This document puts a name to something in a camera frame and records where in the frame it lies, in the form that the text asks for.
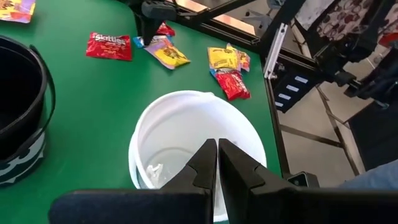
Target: white plastic bucket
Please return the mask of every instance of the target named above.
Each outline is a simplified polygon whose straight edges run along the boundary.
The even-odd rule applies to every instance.
[[[161,96],[141,114],[131,138],[129,170],[134,185],[137,189],[161,188],[207,139],[219,138],[229,139],[266,166],[258,133],[234,106],[199,91]],[[228,220],[218,174],[215,197],[214,222]]]

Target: green tabletop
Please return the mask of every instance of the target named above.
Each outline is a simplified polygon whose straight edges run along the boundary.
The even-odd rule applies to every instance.
[[[131,10],[113,0],[37,1],[30,24],[0,21],[0,34],[34,44],[55,80],[57,107],[47,132],[45,159],[26,179],[0,189],[0,223],[47,223],[59,195],[74,189],[133,189],[127,151],[136,122],[156,98],[178,90],[211,91],[224,97],[208,71],[207,47],[226,42],[178,24],[174,43],[192,62],[168,70],[143,49],[132,62],[90,58],[90,32],[137,35]],[[253,124],[266,150],[267,166],[280,175],[261,64],[252,58],[244,82],[249,100],[231,102]]]

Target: floor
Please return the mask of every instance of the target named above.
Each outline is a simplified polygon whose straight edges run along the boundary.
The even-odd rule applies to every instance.
[[[227,0],[195,0],[208,7],[215,7]],[[248,9],[267,13],[266,0],[257,0],[235,9],[227,15],[242,19]],[[289,30],[284,47],[306,54],[295,40],[299,35]],[[373,69],[374,58],[385,49],[376,49],[368,59],[347,64],[345,69],[358,78],[365,77]],[[335,83],[322,83],[314,88],[287,113],[279,113],[282,135],[291,173],[306,171],[317,175],[321,187],[335,187],[355,175],[364,172],[355,141],[344,123],[370,104],[359,98],[348,98],[345,88]]]

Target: bucket handle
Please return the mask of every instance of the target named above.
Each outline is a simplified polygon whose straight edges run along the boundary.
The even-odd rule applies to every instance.
[[[33,145],[33,143],[35,143],[38,140],[38,138],[47,129],[47,126],[49,125],[50,120],[51,120],[51,118],[52,118],[52,116],[54,114],[54,110],[55,110],[55,84],[54,84],[54,80],[53,80],[53,78],[51,76],[50,70],[49,70],[48,66],[46,65],[46,63],[44,62],[43,57],[41,56],[41,54],[39,53],[37,48],[35,46],[33,46],[33,45],[30,45],[29,48],[38,56],[40,62],[44,66],[44,69],[45,69],[45,72],[46,72],[46,76],[47,76],[47,84],[49,85],[50,92],[51,92],[51,110],[50,110],[49,118],[47,118],[46,122],[44,123],[43,127],[41,127],[40,131],[36,131],[24,143],[22,143],[19,146],[18,151],[30,147],[31,145]]]

